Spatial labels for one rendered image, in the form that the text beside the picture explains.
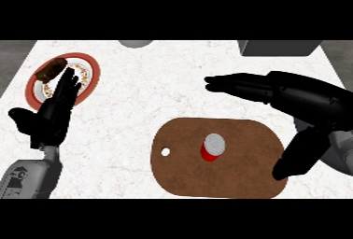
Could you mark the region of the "grey round object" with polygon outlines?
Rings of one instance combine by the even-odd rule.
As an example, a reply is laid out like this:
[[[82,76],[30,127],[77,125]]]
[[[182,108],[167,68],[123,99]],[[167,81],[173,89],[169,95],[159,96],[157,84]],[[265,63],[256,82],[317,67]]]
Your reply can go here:
[[[153,43],[153,40],[120,40],[120,44],[131,49],[144,48],[151,43]]]

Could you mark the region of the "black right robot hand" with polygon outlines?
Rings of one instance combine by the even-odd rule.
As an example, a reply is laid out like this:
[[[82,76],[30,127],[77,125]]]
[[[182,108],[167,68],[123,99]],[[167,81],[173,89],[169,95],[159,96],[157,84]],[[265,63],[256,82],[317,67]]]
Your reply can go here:
[[[235,73],[204,80],[209,91],[263,102],[309,123],[296,134],[272,173],[278,181],[305,175],[331,148],[330,135],[353,130],[353,92],[320,79],[283,71],[271,71],[266,76]]]

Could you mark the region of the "dark grey box appliance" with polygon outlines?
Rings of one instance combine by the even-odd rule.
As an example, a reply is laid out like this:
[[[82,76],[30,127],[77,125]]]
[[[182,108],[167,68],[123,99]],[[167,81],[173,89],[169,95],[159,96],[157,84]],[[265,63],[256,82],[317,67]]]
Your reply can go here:
[[[255,57],[309,56],[321,40],[240,40],[240,54]]]

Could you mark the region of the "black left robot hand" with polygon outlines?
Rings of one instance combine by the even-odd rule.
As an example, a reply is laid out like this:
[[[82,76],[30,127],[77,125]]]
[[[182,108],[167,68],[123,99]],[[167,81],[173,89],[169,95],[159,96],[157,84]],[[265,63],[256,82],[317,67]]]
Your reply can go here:
[[[60,79],[54,96],[33,113],[29,109],[15,107],[9,116],[18,131],[32,137],[32,148],[58,147],[67,137],[73,106],[82,84],[74,70],[68,67]]]

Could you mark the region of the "red rimmed plate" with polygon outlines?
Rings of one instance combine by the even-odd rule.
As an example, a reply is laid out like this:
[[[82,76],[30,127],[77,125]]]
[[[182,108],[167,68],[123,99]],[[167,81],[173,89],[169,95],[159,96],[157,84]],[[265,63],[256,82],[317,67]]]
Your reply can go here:
[[[68,61],[68,67],[74,69],[74,74],[79,76],[82,88],[79,90],[74,103],[79,105],[94,93],[98,85],[101,75],[100,65],[95,58],[86,53],[67,53],[60,55],[60,58],[64,58]],[[60,73],[49,83],[43,83],[36,79],[36,75],[32,75],[26,89],[26,98],[35,110],[40,108],[46,99],[54,96],[54,91],[61,77],[63,73]]]

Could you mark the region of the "red can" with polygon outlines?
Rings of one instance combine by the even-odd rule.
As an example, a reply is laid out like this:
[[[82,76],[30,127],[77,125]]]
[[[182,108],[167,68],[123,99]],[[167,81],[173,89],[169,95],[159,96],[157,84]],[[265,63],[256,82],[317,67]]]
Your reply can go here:
[[[201,145],[201,158],[207,162],[213,162],[224,154],[227,149],[225,139],[219,134],[209,134]]]

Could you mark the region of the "brown food piece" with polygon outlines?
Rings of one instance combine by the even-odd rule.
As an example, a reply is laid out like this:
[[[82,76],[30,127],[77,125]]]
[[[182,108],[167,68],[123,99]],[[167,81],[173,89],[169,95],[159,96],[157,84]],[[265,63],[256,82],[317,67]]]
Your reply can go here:
[[[67,67],[68,61],[66,58],[55,58],[46,67],[36,73],[36,79],[43,83],[49,83]]]

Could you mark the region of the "brown wooden cutting board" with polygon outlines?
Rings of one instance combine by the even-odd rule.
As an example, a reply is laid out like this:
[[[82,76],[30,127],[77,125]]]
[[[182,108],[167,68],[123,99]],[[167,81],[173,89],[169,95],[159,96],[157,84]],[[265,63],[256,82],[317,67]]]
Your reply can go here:
[[[215,161],[201,157],[209,134],[225,140]],[[162,188],[179,196],[274,198],[287,181],[272,176],[283,144],[271,128],[249,119],[172,119],[153,145],[153,172]]]

